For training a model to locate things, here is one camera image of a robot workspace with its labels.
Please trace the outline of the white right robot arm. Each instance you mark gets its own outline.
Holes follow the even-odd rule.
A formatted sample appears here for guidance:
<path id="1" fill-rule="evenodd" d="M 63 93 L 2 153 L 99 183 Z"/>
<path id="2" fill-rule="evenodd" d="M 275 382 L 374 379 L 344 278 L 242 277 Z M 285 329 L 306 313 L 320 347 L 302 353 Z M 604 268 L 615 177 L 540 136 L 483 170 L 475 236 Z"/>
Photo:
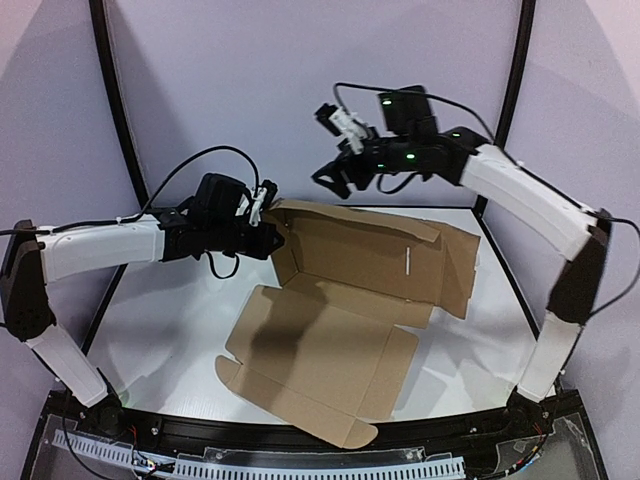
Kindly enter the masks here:
<path id="1" fill-rule="evenodd" d="M 375 177 L 409 173 L 439 177 L 504 209 L 562 258 L 536 345 L 507 407 L 544 415 L 542 403 L 573 354 L 588 321 L 608 257 L 612 217 L 562 193 L 513 159 L 489 130 L 439 127 L 436 96 L 422 86 L 374 88 L 386 132 L 380 134 L 341 98 L 322 104 L 315 119 L 339 138 L 337 157 L 313 181 L 341 199 Z"/>

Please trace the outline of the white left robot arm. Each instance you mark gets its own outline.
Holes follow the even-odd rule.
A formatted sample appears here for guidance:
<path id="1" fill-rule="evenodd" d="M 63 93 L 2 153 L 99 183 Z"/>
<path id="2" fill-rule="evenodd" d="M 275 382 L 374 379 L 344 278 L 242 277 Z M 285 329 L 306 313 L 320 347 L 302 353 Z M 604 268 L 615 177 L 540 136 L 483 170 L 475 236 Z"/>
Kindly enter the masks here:
<path id="1" fill-rule="evenodd" d="M 8 332 L 25 344 L 83 407 L 100 432 L 116 437 L 127 424 L 121 401 L 57 321 L 47 286 L 76 274 L 131 263 L 166 263 L 216 252 L 238 260 L 268 259 L 284 244 L 262 219 L 278 187 L 264 180 L 250 190 L 234 178 L 209 173 L 176 207 L 139 217 L 83 226 L 38 229 L 22 220 L 9 230 L 1 266 L 1 306 Z"/>

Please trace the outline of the brown cardboard box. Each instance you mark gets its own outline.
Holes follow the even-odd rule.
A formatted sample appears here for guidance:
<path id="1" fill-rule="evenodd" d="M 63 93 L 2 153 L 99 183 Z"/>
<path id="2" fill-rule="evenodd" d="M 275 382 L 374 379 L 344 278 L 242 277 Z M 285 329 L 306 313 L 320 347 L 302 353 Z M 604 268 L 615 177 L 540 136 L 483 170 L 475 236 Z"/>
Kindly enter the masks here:
<path id="1" fill-rule="evenodd" d="M 276 286 L 255 287 L 215 371 L 247 402 L 343 449 L 391 417 L 434 308 L 464 318 L 479 238 L 447 223 L 299 200 L 266 215 L 283 236 Z"/>

